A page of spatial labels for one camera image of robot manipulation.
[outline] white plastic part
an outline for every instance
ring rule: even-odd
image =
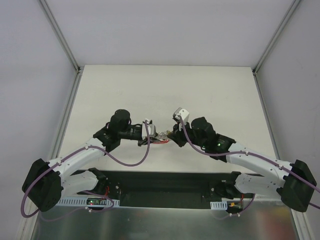
[[[82,191],[92,190],[95,188],[97,183],[98,179],[96,175],[90,171],[69,176],[61,183],[61,186],[63,187],[61,197],[63,198]]]
[[[86,197],[86,196],[66,196],[60,199],[60,201],[56,204],[56,206],[64,206],[64,207],[85,207],[85,209],[88,209],[88,207],[97,207],[97,208],[105,208],[112,206],[111,201],[109,200],[101,200],[101,205],[90,205],[87,204],[88,199],[95,199],[99,198],[96,196],[92,197]],[[120,207],[120,201],[114,200],[114,208]]]
[[[179,108],[173,113],[173,118],[174,118],[176,121],[180,121],[180,117],[179,117],[179,116],[181,116],[184,124],[186,124],[186,123],[189,121],[190,113],[189,113],[186,109],[179,107]]]
[[[211,207],[211,210],[227,210],[228,203],[227,201],[211,201],[210,207]]]
[[[270,196],[273,199],[281,199],[277,193],[279,186],[263,176],[252,176],[241,173],[235,180],[235,188],[243,194],[255,193]]]
[[[144,121],[147,123],[149,136],[155,137],[156,136],[156,126],[153,124],[150,124],[151,120],[149,120],[149,119],[145,119]],[[142,139],[147,138],[147,130],[146,130],[145,122],[142,122],[142,133],[141,133]]]
[[[65,154],[63,156],[50,160],[49,167],[52,167],[55,163],[59,161],[61,162],[61,160],[64,157],[68,156],[70,153],[73,153],[74,151],[86,146],[97,146],[104,149],[104,146],[102,145],[101,141],[99,141],[96,138],[90,138],[85,144],[79,146],[77,149],[69,152],[68,154]],[[81,167],[83,167],[87,163],[93,160],[99,159],[104,155],[105,154],[99,149],[89,148],[88,150],[83,150],[77,153],[76,155],[70,157],[67,161],[61,163],[60,166],[57,166],[55,169],[53,169],[53,171],[60,172],[59,176],[61,178],[61,182],[63,182],[72,173],[81,169]]]
[[[250,149],[247,149],[246,147],[244,147],[243,145],[241,145],[240,143],[234,143],[231,145],[231,147],[228,149],[229,152],[238,152],[238,151],[243,151],[245,152],[250,152],[250,153],[256,153],[259,154],[261,156],[264,156],[258,152],[252,151]],[[271,157],[268,156],[264,156],[270,160],[272,160],[273,162],[280,164],[284,167],[286,167],[287,169],[291,170],[292,167],[290,166],[291,162],[288,161],[281,161],[278,159],[273,159]],[[284,170],[279,169],[278,167],[276,167],[275,165],[260,159],[258,157],[255,156],[251,156],[251,155],[246,155],[246,154],[231,154],[231,155],[227,155],[226,156],[226,161],[228,163],[231,164],[236,164],[242,167],[245,167],[251,171],[254,171],[257,174],[260,174],[264,177],[266,177],[268,180],[270,180],[270,182],[272,182],[272,184],[276,184],[277,187],[283,187],[285,184],[285,180],[284,180],[284,176],[288,176],[289,173],[287,173]]]

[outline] metal frame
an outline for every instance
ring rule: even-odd
[[[71,64],[73,65],[74,69],[77,71],[80,70],[80,66],[77,63],[77,60],[75,59],[74,54],[72,53],[57,21],[55,16],[53,15],[48,3],[46,0],[38,0],[40,7],[42,8],[45,16],[47,17],[52,30],[54,31],[54,34],[56,35],[56,38],[58,39],[59,43],[61,44],[62,49],[64,50],[66,56],[68,57],[69,61],[71,62]]]
[[[82,76],[82,69],[76,73],[75,79],[73,81],[72,89],[70,91],[70,94],[69,94],[69,97],[67,100],[67,104],[64,108],[63,117],[62,117],[62,120],[61,120],[59,127],[58,127],[56,139],[55,139],[53,148],[51,150],[51,153],[49,154],[49,156],[51,156],[51,157],[58,155],[59,151],[61,149],[63,138],[65,136],[68,121],[70,118],[71,110],[72,110],[72,107],[73,107],[73,104],[75,102],[75,98],[77,95],[81,76]],[[37,209],[36,205],[28,199],[26,202],[26,207],[25,207],[26,214],[31,214],[36,209]],[[16,239],[18,239],[18,240],[30,240],[31,239],[31,236],[32,236],[35,224],[36,224],[37,216],[38,215],[36,214],[35,216],[33,216],[31,218],[21,218],[18,232],[16,235]]]
[[[256,64],[255,68],[253,69],[253,73],[254,74],[256,74],[259,71],[259,69],[261,68],[261,66],[264,64],[267,56],[269,55],[269,53],[271,52],[271,50],[275,46],[275,44],[276,44],[277,40],[279,39],[281,33],[286,28],[287,24],[289,23],[290,19],[292,18],[292,16],[296,12],[298,6],[300,5],[300,3],[302,1],[303,0],[293,0],[293,2],[291,3],[289,9],[286,11],[286,13],[285,13],[284,17],[282,18],[279,26],[275,30],[275,32],[274,32],[273,36],[271,37],[268,45],[266,46],[266,48],[265,48],[262,56],[260,57],[258,63]]]
[[[63,117],[62,117],[62,120],[61,120],[60,125],[58,127],[56,139],[54,141],[52,150],[49,154],[49,157],[52,159],[52,158],[56,158],[58,156],[59,151],[61,149],[61,145],[62,145],[63,138],[64,138],[64,135],[66,132],[67,124],[68,124],[68,120],[70,118],[71,110],[72,110],[72,107],[73,107],[73,104],[74,104],[74,101],[76,98],[77,90],[78,90],[78,87],[80,84],[83,67],[80,67],[77,60],[75,59],[75,56],[73,55],[73,53],[72,53],[64,35],[63,35],[47,1],[46,0],[38,0],[38,2],[39,2],[40,7],[43,10],[45,16],[47,17],[47,19],[52,27],[53,32],[55,33],[58,41],[60,42],[62,49],[64,50],[65,54],[67,55],[69,61],[71,62],[73,68],[76,71],[76,77],[73,81],[72,89],[70,91],[70,94],[69,94],[69,97],[67,100],[67,104],[66,104],[64,111],[63,111]],[[289,9],[285,13],[283,19],[281,20],[279,26],[277,27],[276,31],[274,32],[273,36],[271,37],[268,45],[266,46],[262,56],[259,59],[258,63],[256,64],[255,68],[253,69],[253,76],[254,76],[254,81],[256,84],[256,89],[258,91],[258,95],[259,95],[259,98],[261,101],[262,110],[263,110],[263,113],[265,116],[265,120],[266,120],[267,127],[269,130],[270,138],[272,141],[273,149],[274,149],[274,152],[275,152],[275,155],[277,158],[279,158],[279,151],[278,151],[278,148],[277,148],[277,145],[275,142],[275,138],[274,138],[274,134],[273,134],[273,130],[272,130],[272,127],[270,124],[270,118],[269,118],[268,110],[266,107],[266,103],[265,103],[261,88],[259,86],[259,81],[257,80],[256,76],[257,76],[257,72],[260,70],[260,68],[264,64],[266,58],[268,57],[268,55],[272,51],[273,47],[276,45],[281,33],[286,28],[287,24],[289,23],[290,19],[294,15],[295,11],[297,10],[297,8],[299,7],[301,2],[302,2],[302,0],[293,0],[292,4],[290,5]],[[31,213],[35,209],[36,209],[36,206],[31,201],[28,201],[26,204],[26,212]],[[292,211],[292,216],[293,216],[293,220],[295,222],[300,239],[301,240],[315,239],[306,214]],[[23,218],[21,220],[20,226],[19,226],[19,231],[17,234],[17,239],[29,240],[31,238],[32,232],[34,229],[34,225],[36,223],[36,219],[37,219],[37,217],[32,217],[32,218],[28,218],[28,219]]]

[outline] metal floor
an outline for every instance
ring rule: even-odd
[[[46,219],[75,209],[56,206]],[[54,222],[37,219],[32,240],[294,240],[299,239],[289,208],[255,201],[241,217],[217,220],[218,210],[119,207],[88,213],[81,209]]]

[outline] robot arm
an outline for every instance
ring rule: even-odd
[[[314,189],[296,179],[281,167],[277,167],[260,158],[261,156],[265,157],[262,154],[248,149],[232,138],[216,133],[213,126],[204,117],[194,119],[191,122],[191,126],[187,122],[188,118],[189,112],[178,108],[173,114],[176,124],[167,137],[180,147],[190,141],[193,145],[201,147],[204,154],[210,155],[211,158],[236,164],[259,174],[248,175],[234,172],[234,174],[238,175],[236,180],[234,182],[226,182],[218,189],[215,189],[217,194],[222,197],[232,198],[232,192],[238,190],[241,193],[267,195],[281,199],[284,204],[296,211],[305,212],[307,210]],[[225,154],[231,152],[238,152],[239,154]],[[317,185],[311,171],[304,162],[296,160],[295,163],[291,163],[279,159],[271,159],[270,157],[268,159],[289,169],[312,185]]]
[[[63,196],[70,196],[85,190],[101,192],[106,189],[107,181],[106,177],[96,168],[90,168],[80,174],[72,174],[87,163],[105,155],[97,148],[105,149],[109,153],[120,145],[121,139],[138,141],[139,146],[147,144],[146,128],[151,142],[157,142],[156,127],[152,120],[146,119],[142,124],[131,125],[130,113],[124,109],[117,110],[110,122],[75,151],[49,162],[44,162],[42,159],[36,160],[24,181],[23,192],[26,193],[35,179],[57,163],[58,166],[43,176],[28,193],[28,197],[40,211],[48,211]]]

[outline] white tabletop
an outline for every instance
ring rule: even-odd
[[[182,107],[189,121],[204,116],[217,133],[250,149],[275,157],[265,116],[249,67],[86,65],[60,153],[68,153],[100,130],[117,109],[131,114],[132,124],[152,119],[157,132],[172,130],[173,112]],[[141,160],[146,146],[122,140],[111,152],[126,163]],[[104,156],[82,169],[228,173],[249,170],[195,152],[173,141],[152,144],[145,162],[125,167]]]

